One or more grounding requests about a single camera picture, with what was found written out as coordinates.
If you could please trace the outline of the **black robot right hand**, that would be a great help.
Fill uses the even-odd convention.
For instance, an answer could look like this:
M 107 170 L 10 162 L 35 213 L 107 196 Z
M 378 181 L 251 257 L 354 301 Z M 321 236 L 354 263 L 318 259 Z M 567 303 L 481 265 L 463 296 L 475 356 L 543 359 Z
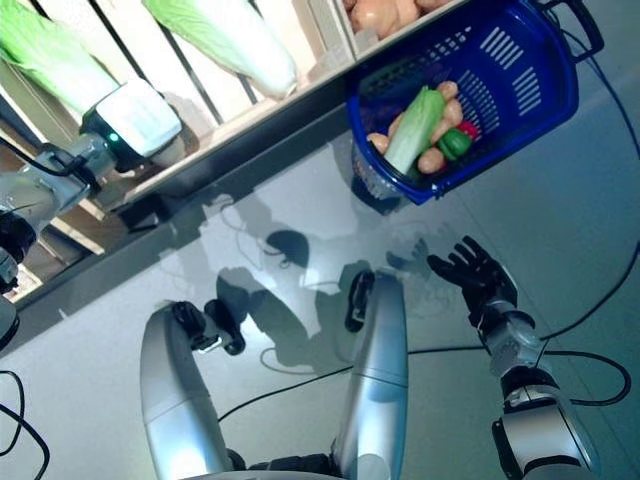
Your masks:
M 465 235 L 447 260 L 429 255 L 427 263 L 442 279 L 461 288 L 469 321 L 477 327 L 492 300 L 518 303 L 518 291 L 510 275 L 476 240 Z

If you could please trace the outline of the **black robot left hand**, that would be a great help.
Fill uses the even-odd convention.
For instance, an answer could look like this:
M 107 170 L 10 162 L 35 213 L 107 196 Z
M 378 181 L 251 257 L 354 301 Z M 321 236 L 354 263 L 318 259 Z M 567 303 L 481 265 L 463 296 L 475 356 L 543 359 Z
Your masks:
M 115 170 L 137 168 L 169 145 L 182 122 L 165 98 L 136 78 L 105 96 L 83 114 L 79 132 L 98 135 L 115 160 Z

